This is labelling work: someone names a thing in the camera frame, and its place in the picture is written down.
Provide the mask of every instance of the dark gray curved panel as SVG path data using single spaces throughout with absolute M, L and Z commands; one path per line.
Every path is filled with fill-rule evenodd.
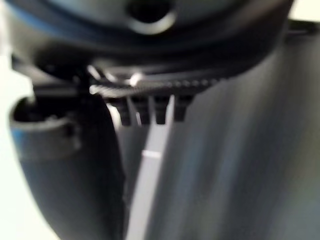
M 320 238 L 320 36 L 198 96 L 176 123 L 147 240 Z

